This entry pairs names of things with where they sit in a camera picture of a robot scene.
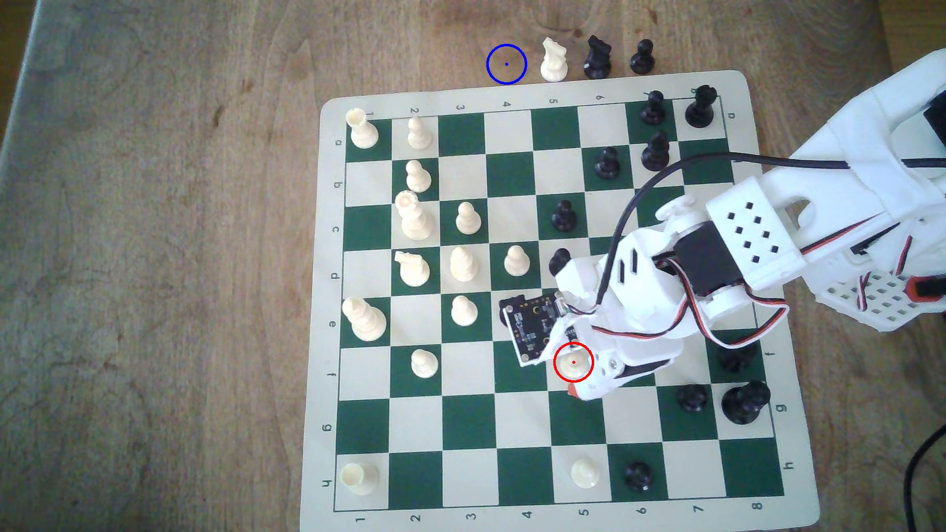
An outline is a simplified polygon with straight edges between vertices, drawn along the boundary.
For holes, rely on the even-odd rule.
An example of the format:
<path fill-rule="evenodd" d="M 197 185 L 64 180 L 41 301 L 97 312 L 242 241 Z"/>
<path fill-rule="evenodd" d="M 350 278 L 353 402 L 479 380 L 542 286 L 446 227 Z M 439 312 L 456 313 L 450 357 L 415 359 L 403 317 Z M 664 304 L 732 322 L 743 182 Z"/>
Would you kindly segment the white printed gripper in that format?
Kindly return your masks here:
<path fill-rule="evenodd" d="M 555 276 L 560 296 L 555 308 L 559 317 L 554 324 L 554 345 L 571 339 L 566 333 L 573 328 L 578 342 L 584 345 L 608 345 L 608 341 L 631 341 L 625 333 L 661 333 L 662 338 L 684 338 L 692 335 L 692 312 L 684 310 L 673 329 L 680 308 L 685 308 L 685 292 L 679 279 L 656 268 L 653 257 L 672 244 L 672 235 L 660 228 L 639 228 L 624 236 L 609 275 L 605 302 L 596 308 L 600 283 L 598 260 L 573 259 Z M 611 333 L 595 331 L 597 326 Z M 585 347 L 568 353 L 568 373 L 581 381 L 568 386 L 570 396 L 580 400 L 600 399 L 627 382 L 649 376 L 672 363 L 672 358 L 651 361 L 640 366 L 597 354 Z"/>

